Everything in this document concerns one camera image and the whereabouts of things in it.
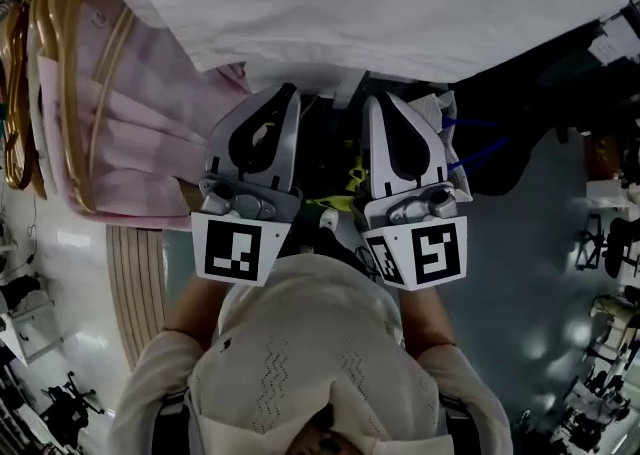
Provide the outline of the row of golden clothes hangers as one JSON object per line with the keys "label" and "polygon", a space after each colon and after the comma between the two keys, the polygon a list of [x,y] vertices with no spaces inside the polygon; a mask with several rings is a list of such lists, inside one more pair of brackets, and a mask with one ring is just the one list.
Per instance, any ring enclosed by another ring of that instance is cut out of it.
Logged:
{"label": "row of golden clothes hangers", "polygon": [[55,113],[71,191],[82,210],[94,213],[96,144],[83,142],[79,116],[76,44],[81,6],[82,0],[0,0],[0,141],[6,183],[15,190],[31,187],[44,197],[44,167],[37,161],[28,99],[27,48],[35,42],[57,66]]}

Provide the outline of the pink garment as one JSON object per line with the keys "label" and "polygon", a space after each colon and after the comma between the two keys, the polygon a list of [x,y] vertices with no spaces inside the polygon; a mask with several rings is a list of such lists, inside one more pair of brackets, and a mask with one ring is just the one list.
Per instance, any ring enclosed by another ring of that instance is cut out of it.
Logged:
{"label": "pink garment", "polygon": [[205,172],[213,127],[249,93],[241,64],[195,69],[167,29],[135,20],[109,85],[97,75],[123,0],[82,0],[76,40],[79,131],[94,152],[90,187],[96,210],[76,201],[59,119],[58,63],[38,58],[44,138],[56,195],[78,215],[150,229],[190,227],[184,184]]}

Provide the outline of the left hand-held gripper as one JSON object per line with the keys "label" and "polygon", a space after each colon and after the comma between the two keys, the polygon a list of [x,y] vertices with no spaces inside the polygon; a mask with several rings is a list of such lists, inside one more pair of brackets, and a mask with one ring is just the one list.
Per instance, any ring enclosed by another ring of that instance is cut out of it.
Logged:
{"label": "left hand-held gripper", "polygon": [[297,87],[284,83],[248,96],[215,125],[205,163],[214,174],[201,179],[203,204],[191,214],[199,277],[265,285],[302,202],[298,189],[288,192],[300,110]]}

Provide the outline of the person's cream knit shirt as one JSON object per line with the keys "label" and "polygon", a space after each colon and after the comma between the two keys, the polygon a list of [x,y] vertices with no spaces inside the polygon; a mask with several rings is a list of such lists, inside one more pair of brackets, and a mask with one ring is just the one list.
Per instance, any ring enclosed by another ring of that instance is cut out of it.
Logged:
{"label": "person's cream knit shirt", "polygon": [[455,346],[405,348],[399,295],[315,254],[230,286],[211,347],[164,330],[123,391],[109,455],[513,455]]}

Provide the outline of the wooden slatted platform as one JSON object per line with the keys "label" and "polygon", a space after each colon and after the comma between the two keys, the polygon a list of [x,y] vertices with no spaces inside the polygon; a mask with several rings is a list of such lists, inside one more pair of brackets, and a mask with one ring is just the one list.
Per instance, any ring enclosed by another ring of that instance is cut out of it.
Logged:
{"label": "wooden slatted platform", "polygon": [[164,325],[168,307],[159,231],[109,225],[107,263],[116,323],[128,366]]}

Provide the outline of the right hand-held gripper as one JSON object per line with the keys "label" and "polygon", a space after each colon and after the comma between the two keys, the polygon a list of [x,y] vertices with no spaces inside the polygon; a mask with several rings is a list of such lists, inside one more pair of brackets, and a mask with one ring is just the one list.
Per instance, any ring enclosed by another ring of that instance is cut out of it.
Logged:
{"label": "right hand-held gripper", "polygon": [[382,281],[416,291],[464,278],[467,218],[453,184],[443,182],[444,144],[429,121],[397,96],[370,96],[363,152],[375,200],[358,198],[352,211]]}

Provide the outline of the person's left forearm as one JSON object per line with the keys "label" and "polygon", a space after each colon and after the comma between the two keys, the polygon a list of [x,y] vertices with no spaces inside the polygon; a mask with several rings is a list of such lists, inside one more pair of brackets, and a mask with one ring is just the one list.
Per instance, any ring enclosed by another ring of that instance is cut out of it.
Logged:
{"label": "person's left forearm", "polygon": [[191,338],[207,351],[229,288],[228,283],[194,274],[171,308],[165,329]]}

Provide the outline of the person's black trousers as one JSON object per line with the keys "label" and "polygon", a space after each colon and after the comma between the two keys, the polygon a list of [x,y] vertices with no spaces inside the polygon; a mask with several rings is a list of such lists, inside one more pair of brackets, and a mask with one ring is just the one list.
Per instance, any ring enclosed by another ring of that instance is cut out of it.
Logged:
{"label": "person's black trousers", "polygon": [[347,247],[342,245],[329,227],[319,227],[296,236],[292,242],[294,254],[315,254],[338,260],[368,276],[366,266]]}

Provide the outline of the person's right forearm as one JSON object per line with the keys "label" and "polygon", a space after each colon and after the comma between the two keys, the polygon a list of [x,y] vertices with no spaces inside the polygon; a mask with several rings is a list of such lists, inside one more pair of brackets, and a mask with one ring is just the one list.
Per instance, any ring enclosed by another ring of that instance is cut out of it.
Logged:
{"label": "person's right forearm", "polygon": [[455,346],[448,313],[436,287],[399,291],[399,309],[407,352],[418,358],[438,346]]}

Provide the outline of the black office chair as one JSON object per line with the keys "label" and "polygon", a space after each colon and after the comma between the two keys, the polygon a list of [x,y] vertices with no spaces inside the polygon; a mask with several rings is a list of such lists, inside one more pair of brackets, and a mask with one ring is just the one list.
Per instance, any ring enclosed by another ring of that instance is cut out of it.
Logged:
{"label": "black office chair", "polygon": [[89,412],[104,415],[105,410],[91,402],[96,397],[96,391],[80,391],[74,377],[74,372],[69,371],[62,386],[41,390],[51,400],[51,405],[40,417],[60,444],[76,446],[80,431],[89,425]]}
{"label": "black office chair", "polygon": [[640,218],[629,221],[614,218],[608,233],[602,227],[599,214],[590,214],[585,228],[579,233],[578,254],[575,268],[578,271],[595,270],[604,259],[604,268],[611,278],[617,278],[624,264],[633,268],[634,275],[640,270],[640,253],[631,255],[634,243],[640,242]]}

